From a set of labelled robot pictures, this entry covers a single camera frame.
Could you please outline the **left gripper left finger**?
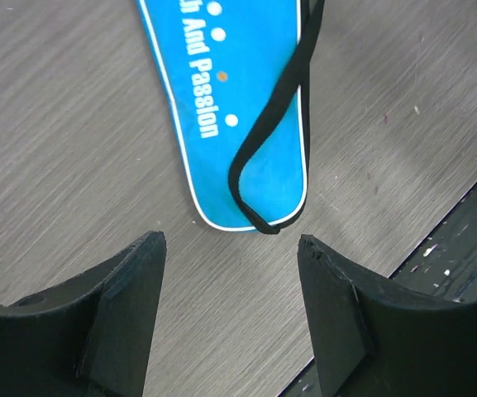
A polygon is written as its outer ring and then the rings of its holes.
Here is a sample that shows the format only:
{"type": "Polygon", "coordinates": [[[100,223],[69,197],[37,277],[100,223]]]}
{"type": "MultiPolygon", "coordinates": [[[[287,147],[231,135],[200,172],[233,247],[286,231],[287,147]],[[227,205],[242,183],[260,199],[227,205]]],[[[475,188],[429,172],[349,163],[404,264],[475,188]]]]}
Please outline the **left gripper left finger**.
{"type": "Polygon", "coordinates": [[[0,305],[0,396],[140,396],[166,241],[147,232],[58,285],[0,305]]]}

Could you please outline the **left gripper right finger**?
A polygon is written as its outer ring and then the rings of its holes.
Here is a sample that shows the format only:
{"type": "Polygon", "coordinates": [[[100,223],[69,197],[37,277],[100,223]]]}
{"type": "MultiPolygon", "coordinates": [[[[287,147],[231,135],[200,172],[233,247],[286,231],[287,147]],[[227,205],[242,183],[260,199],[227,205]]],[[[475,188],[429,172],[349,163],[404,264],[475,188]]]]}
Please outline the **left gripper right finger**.
{"type": "Polygon", "coordinates": [[[325,396],[477,396],[477,301],[417,292],[311,235],[298,271],[325,396]]]}

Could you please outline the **blue racket bag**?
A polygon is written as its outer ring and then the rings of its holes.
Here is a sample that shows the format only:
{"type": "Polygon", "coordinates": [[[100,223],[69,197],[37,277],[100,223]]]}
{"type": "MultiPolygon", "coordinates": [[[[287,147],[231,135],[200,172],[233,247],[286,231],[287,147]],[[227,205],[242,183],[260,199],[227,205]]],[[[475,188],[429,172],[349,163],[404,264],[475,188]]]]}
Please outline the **blue racket bag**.
{"type": "Polygon", "coordinates": [[[224,232],[274,235],[308,195],[321,1],[140,1],[188,189],[224,232]]]}

